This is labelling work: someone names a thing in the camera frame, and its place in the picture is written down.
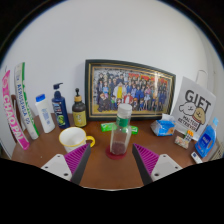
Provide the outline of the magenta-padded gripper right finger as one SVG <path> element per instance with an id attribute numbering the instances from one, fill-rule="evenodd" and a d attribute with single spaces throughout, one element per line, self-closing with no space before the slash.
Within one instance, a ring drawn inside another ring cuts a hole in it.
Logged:
<path id="1" fill-rule="evenodd" d="M 182 167 L 167 154 L 158 155 L 139 144 L 133 144 L 132 153 L 144 185 L 182 169 Z"/>

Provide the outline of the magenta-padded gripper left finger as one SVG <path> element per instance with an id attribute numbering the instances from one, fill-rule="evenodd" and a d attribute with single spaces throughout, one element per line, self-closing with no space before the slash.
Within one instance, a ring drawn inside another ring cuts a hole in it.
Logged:
<path id="1" fill-rule="evenodd" d="M 91 147 L 87 143 L 66 155 L 56 154 L 42 166 L 42 169 L 79 185 L 90 153 Z"/>

